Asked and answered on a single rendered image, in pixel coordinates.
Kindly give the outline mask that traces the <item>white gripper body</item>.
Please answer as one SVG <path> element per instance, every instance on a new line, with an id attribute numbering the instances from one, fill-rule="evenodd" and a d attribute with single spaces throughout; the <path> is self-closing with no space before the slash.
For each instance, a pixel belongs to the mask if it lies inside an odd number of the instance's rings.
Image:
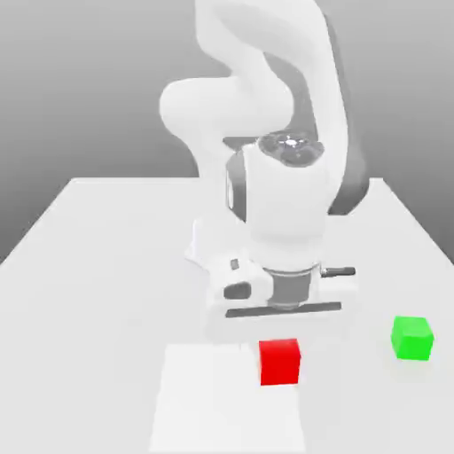
<path id="1" fill-rule="evenodd" d="M 297 309 L 267 306 L 229 307 L 211 304 L 205 316 L 205 334 L 215 343 L 242 343 L 298 338 L 316 341 L 338 335 L 354 320 L 358 308 L 356 281 L 324 281 L 320 300 Z"/>

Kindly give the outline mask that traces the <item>small red cube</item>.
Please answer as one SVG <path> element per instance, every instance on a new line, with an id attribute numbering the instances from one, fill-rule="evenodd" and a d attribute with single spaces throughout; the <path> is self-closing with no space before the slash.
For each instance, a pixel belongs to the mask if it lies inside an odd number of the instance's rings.
<path id="1" fill-rule="evenodd" d="M 301 351 L 296 339 L 260 340 L 259 357 L 262 386 L 299 382 Z"/>

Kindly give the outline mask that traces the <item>small green cube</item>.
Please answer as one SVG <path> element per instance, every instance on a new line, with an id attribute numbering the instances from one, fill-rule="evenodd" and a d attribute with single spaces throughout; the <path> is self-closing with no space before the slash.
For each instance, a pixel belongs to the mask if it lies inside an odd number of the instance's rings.
<path id="1" fill-rule="evenodd" d="M 390 340 L 398 359 L 428 361 L 434 333 L 424 317 L 395 316 Z"/>

